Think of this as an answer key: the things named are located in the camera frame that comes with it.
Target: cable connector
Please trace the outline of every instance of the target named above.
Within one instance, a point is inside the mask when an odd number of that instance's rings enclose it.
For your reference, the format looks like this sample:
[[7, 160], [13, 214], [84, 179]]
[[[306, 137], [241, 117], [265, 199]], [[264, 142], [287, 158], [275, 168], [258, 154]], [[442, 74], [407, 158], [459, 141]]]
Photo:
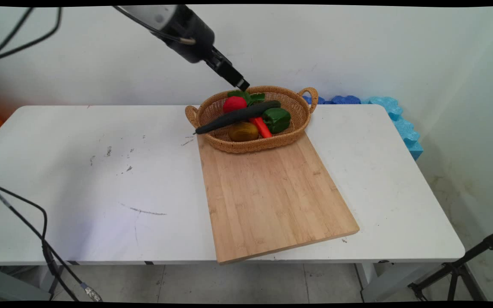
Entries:
[[90, 299], [93, 302], [104, 302], [102, 300], [102, 297], [100, 297], [100, 295], [98, 295], [98, 293], [94, 291], [94, 289], [89, 287], [86, 283], [81, 283], [81, 287], [85, 290], [85, 293], [90, 297]]

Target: wooden cutting board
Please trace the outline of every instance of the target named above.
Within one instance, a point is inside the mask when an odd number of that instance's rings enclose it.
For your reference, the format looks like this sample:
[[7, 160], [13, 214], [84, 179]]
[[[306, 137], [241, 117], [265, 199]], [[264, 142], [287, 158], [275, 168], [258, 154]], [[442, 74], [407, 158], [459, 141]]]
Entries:
[[218, 263], [358, 232], [305, 133], [288, 146], [246, 154], [198, 141]]

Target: blue foam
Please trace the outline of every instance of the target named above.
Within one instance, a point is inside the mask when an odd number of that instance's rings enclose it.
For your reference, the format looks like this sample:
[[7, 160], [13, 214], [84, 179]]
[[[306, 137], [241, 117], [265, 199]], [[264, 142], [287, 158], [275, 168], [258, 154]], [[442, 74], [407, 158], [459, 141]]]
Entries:
[[393, 121], [397, 121], [401, 114], [403, 114], [403, 109], [399, 107], [399, 102], [394, 98], [372, 96], [365, 102], [365, 104], [376, 104], [383, 106]]
[[331, 104], [333, 105], [360, 104], [360, 99], [352, 95], [348, 95], [346, 97], [337, 95], [334, 96]]
[[419, 139], [419, 133], [414, 130], [414, 124], [405, 120], [403, 117], [399, 116], [397, 121], [393, 121], [395, 128], [399, 131], [401, 138], [403, 138], [404, 144], [407, 148], [416, 144]]
[[412, 158], [414, 160], [417, 160], [419, 156], [423, 153], [423, 148], [421, 147], [421, 144], [419, 144], [419, 142], [416, 142], [413, 146], [409, 147], [408, 150], [410, 151], [410, 154], [412, 155]]
[[402, 117], [403, 109], [399, 107], [399, 102], [390, 97], [372, 96], [368, 100], [362, 101], [362, 104], [376, 104], [383, 106], [387, 114], [393, 121], [395, 128], [401, 135], [404, 144], [407, 146], [412, 158], [417, 160], [423, 152], [421, 144], [419, 144], [419, 133], [414, 130], [414, 124], [405, 120]]
[[[303, 99], [305, 99], [307, 101], [308, 104], [311, 105], [311, 98], [309, 98], [307, 96], [302, 96], [302, 97], [303, 97]], [[317, 102], [317, 104], [324, 105], [325, 104], [324, 98], [319, 96], [319, 101]]]

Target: red tomato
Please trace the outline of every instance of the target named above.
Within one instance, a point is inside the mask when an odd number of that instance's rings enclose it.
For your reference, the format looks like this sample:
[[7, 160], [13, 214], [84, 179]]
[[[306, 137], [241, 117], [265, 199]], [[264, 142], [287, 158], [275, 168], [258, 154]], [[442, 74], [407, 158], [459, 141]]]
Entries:
[[233, 110], [246, 108], [247, 101], [239, 96], [231, 96], [223, 103], [223, 113], [230, 113]]

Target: basket handle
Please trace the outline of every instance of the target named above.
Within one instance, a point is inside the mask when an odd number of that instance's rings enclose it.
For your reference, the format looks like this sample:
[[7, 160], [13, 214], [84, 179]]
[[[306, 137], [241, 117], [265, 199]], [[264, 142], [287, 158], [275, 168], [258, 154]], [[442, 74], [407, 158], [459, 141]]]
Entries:
[[315, 88], [305, 88], [298, 92], [300, 96], [302, 96], [305, 92], [309, 92], [309, 95], [311, 95], [311, 108], [309, 109], [310, 113], [313, 113], [315, 111], [315, 108], [317, 107], [317, 103], [319, 103], [319, 93], [317, 93], [317, 90]]
[[199, 127], [199, 122], [197, 121], [197, 108], [193, 106], [186, 107], [186, 118], [194, 128], [197, 129]]

